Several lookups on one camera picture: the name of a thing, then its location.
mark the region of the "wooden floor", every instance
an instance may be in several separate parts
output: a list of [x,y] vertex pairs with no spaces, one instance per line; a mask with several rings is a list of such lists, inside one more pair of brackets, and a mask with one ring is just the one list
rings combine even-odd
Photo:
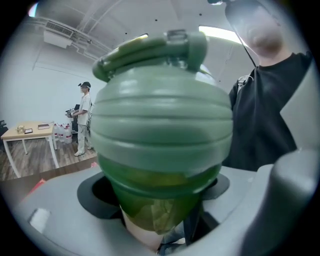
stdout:
[[[8,142],[8,145],[15,166],[21,174],[21,177],[46,172],[56,168],[51,155],[49,142],[44,138],[25,140],[28,154],[25,154],[22,141],[11,141]],[[78,144],[75,142],[65,144],[57,141],[56,146],[57,150],[55,150],[55,155],[59,167],[75,164],[97,156],[93,149],[87,149],[87,145],[85,154],[74,156],[78,147]],[[9,163],[6,152],[0,150],[0,181],[7,181],[15,178],[17,178],[17,176]]]

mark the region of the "green bottle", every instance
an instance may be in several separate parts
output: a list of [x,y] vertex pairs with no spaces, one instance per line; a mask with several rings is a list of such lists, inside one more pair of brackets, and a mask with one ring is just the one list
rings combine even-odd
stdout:
[[197,79],[201,32],[135,39],[97,60],[91,140],[122,210],[164,234],[184,220],[220,171],[233,130],[229,96]]

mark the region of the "white shirt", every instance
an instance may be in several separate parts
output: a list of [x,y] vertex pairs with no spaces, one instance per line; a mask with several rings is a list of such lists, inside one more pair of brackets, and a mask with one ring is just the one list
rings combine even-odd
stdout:
[[87,95],[82,96],[79,111],[86,110],[86,113],[78,115],[78,125],[87,125],[89,119],[89,111],[91,107],[91,97],[90,93]]

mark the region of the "air vent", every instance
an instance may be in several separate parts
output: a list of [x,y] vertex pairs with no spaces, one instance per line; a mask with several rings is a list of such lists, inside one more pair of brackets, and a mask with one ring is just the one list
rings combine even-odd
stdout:
[[58,32],[59,34],[65,36],[67,38],[70,38],[74,32],[73,30],[71,30],[65,26],[61,26],[57,23],[54,23],[50,20],[46,23],[45,28],[49,29],[51,31],[54,31],[54,32]]

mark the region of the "white wall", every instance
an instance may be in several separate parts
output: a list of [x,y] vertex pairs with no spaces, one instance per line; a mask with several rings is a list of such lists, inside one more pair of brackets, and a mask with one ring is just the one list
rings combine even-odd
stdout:
[[69,123],[65,111],[80,103],[79,83],[89,81],[92,101],[105,82],[92,74],[93,60],[71,47],[43,41],[39,34],[20,32],[1,58],[0,120],[14,127],[23,121]]

